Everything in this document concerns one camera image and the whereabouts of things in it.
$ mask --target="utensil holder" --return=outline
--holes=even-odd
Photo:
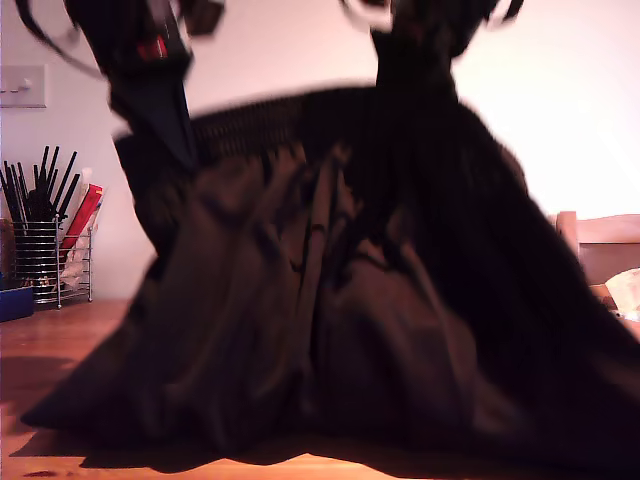
[[[56,216],[53,222],[14,222],[16,243],[15,260],[12,269],[14,280],[23,287],[33,288],[33,301],[38,305],[56,304],[62,308],[62,302],[72,298],[92,297],[91,254],[92,230],[83,235],[62,235],[60,220]],[[64,239],[75,239],[74,246],[63,248]],[[87,247],[75,246],[78,239],[88,239]],[[80,252],[81,270],[72,275],[63,272],[69,254]]]

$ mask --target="dark fabric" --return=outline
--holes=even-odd
[[[318,434],[638,477],[638,342],[451,76],[427,71],[438,56],[395,41],[376,39],[376,87],[193,120],[195,174],[145,132],[118,142],[158,258],[27,424],[116,447],[235,455]]]

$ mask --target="white wall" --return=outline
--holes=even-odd
[[[62,0],[32,0],[63,33]],[[376,58],[337,0],[229,0],[216,38],[194,45],[192,111],[308,86],[368,82]],[[137,225],[111,135],[106,86],[39,46],[2,0],[2,64],[49,65],[49,107],[1,110],[2,156],[38,159],[44,145],[78,150],[78,168],[108,187],[96,238],[97,297],[131,296],[152,249]],[[640,212],[640,18],[637,0],[528,0],[517,23],[481,33],[456,66],[461,95],[521,159],[549,212],[583,218]],[[91,61],[86,45],[76,56]]]

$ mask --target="black garment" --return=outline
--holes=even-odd
[[[455,90],[405,80],[196,119],[196,178],[144,133],[120,140],[158,259],[24,421],[116,446],[232,455],[314,433],[636,478],[638,343]]]

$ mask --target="light switch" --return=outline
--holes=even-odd
[[[0,107],[46,108],[46,80],[45,65],[0,67]]]

